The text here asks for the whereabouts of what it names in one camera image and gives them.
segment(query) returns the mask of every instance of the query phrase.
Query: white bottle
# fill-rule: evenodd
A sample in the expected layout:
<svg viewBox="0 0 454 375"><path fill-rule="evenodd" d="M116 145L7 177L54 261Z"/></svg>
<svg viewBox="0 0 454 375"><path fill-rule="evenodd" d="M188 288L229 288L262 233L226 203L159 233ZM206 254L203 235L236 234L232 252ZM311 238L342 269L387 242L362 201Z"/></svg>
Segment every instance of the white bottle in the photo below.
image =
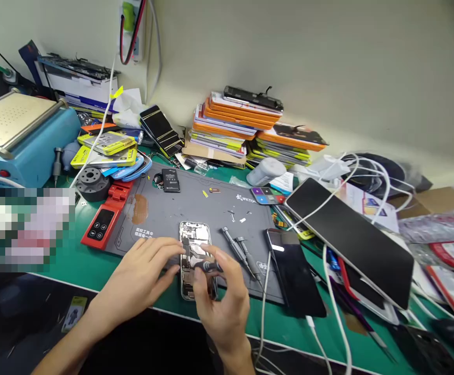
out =
<svg viewBox="0 0 454 375"><path fill-rule="evenodd" d="M264 186L273 179L282 176L286 167L279 160L265 158L257 167L246 176L251 186Z"/></svg>

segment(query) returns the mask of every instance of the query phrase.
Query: blue separator machine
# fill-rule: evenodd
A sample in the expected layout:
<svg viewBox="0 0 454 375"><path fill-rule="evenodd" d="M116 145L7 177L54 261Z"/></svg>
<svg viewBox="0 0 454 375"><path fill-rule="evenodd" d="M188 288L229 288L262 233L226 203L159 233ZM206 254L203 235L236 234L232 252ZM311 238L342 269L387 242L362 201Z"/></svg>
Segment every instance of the blue separator machine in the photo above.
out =
<svg viewBox="0 0 454 375"><path fill-rule="evenodd" d="M55 147L64 148L80 131L66 102L11 91L0 97L0 177L25 188L41 188L52 175ZM10 185L0 181L0 188Z"/></svg>

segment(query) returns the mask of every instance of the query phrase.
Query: red wire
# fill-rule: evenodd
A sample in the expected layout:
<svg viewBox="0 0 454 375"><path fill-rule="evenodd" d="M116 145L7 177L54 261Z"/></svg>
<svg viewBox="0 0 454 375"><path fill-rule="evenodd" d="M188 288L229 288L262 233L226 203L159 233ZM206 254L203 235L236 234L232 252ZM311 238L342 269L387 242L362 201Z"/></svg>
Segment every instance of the red wire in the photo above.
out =
<svg viewBox="0 0 454 375"><path fill-rule="evenodd" d="M132 56L133 49L135 48L135 42L137 40L137 33L138 28L140 26L140 21L142 20L142 15L144 14L144 7L145 7L145 0L141 0L140 2L140 9L138 10L137 16L137 24L135 30L133 31L132 41L130 43L130 49L128 50L128 54L126 59L123 61L123 25L124 25L124 15L121 15L121 31L120 31L120 43L119 43L119 58L123 65L128 64L130 61L130 57Z"/></svg>

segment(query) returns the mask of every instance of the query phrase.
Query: red phone holder clamp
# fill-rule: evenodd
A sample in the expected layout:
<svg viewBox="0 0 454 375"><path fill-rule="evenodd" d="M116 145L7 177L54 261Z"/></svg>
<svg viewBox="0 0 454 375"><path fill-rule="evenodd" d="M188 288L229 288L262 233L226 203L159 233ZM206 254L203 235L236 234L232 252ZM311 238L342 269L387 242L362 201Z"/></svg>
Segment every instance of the red phone holder clamp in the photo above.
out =
<svg viewBox="0 0 454 375"><path fill-rule="evenodd" d="M88 226L81 243L104 250L114 226L118 222L123 207L133 187L133 181L116 180L109 188L109 196L103 203Z"/></svg>

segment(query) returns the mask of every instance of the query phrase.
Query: hand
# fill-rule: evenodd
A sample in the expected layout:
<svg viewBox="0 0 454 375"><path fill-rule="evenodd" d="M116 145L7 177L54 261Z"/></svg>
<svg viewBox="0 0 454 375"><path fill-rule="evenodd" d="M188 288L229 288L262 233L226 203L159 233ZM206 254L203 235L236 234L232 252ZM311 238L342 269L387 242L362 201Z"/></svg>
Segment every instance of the hand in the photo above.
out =
<svg viewBox="0 0 454 375"><path fill-rule="evenodd" d="M233 358L250 360L251 348L245 333L249 296L241 266L216 246L201 247L212 254L222 267L227 281L227 292L222 301L212 301L208 295L207 277L200 268L196 268L193 288L197 314L206 332L215 342L225 365Z"/></svg>
<svg viewBox="0 0 454 375"><path fill-rule="evenodd" d="M141 238L123 257L87 310L96 328L108 334L151 306L170 286L180 266L159 278L167 260L185 254L182 243L169 237Z"/></svg>

